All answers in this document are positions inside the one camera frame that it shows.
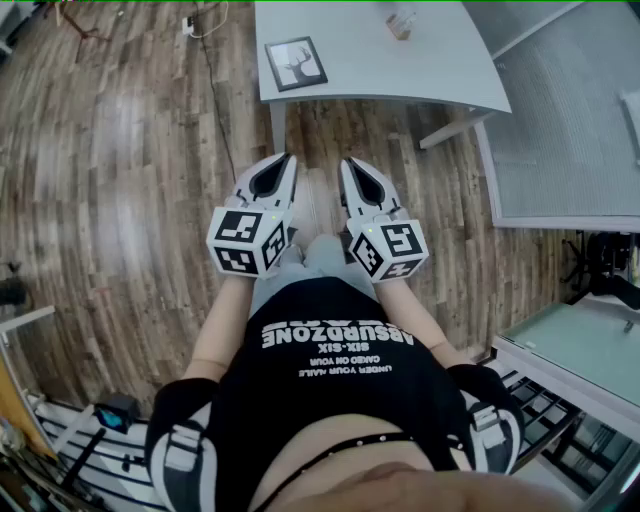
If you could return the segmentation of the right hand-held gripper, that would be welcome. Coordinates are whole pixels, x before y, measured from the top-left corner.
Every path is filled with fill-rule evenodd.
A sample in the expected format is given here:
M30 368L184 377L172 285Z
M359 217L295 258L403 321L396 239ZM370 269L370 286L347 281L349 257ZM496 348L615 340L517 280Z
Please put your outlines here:
M429 251L419 221L400 205L392 182L371 164L353 157L341 161L339 177L350 235L348 257L372 283L411 276Z

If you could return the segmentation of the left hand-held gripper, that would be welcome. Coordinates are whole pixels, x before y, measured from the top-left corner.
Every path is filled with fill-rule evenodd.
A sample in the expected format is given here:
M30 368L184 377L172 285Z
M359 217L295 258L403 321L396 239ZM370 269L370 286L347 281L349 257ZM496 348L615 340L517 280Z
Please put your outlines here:
M268 279L290 247L297 159L280 153L240 175L222 207L214 209L206 244L222 274Z

